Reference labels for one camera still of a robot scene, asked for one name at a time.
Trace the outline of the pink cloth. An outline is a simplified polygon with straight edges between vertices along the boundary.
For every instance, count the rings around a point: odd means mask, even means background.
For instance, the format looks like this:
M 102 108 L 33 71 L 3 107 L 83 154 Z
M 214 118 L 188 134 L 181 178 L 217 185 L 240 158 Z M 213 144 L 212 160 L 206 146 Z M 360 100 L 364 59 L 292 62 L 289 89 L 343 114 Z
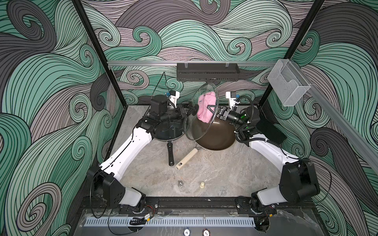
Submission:
M 211 107 L 208 109 L 207 107 L 210 106 L 215 106 L 216 105 L 216 94 L 214 91 L 207 92 L 203 95 L 201 95 L 198 99 L 198 112 L 197 112 L 197 118 L 204 122 L 204 123 L 210 123 L 213 117 L 213 113 L 211 112 L 214 111 L 214 107 Z

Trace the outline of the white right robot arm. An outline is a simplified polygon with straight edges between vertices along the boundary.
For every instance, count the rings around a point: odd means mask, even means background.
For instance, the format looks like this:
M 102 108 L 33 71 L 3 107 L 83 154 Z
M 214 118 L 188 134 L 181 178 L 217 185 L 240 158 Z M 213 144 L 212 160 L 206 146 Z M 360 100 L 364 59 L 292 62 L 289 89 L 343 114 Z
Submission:
M 296 204 L 320 193 L 314 163 L 284 150 L 281 144 L 286 136 L 260 114 L 258 108 L 249 106 L 238 113 L 235 109 L 220 107 L 217 118 L 234 125 L 236 140 L 259 152 L 281 174 L 276 187 L 252 194 L 255 208 L 280 203 Z

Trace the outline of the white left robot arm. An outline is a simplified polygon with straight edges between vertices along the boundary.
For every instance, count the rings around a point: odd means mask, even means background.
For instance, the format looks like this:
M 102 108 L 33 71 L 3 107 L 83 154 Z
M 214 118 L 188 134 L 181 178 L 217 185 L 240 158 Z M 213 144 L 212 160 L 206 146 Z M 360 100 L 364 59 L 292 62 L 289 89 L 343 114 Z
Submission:
M 149 109 L 122 146 L 102 164 L 87 171 L 90 192 L 97 192 L 108 208 L 118 205 L 143 208 L 144 195 L 135 188 L 123 186 L 120 180 L 132 161 L 152 140 L 167 142 L 168 162 L 170 166 L 174 165 L 171 142 L 185 134 L 189 116 L 198 111 L 198 105 L 193 102 L 176 104 L 175 100 L 173 95 L 152 96 Z

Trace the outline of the glass pot lid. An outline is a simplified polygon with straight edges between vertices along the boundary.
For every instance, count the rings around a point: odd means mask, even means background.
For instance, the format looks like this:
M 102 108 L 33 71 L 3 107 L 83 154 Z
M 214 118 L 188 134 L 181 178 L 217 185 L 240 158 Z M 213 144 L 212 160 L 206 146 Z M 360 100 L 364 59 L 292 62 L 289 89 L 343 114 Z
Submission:
M 191 111 L 186 123 L 186 136 L 190 140 L 202 138 L 213 121 L 219 107 L 218 89 L 213 83 L 202 85 L 190 100 Z

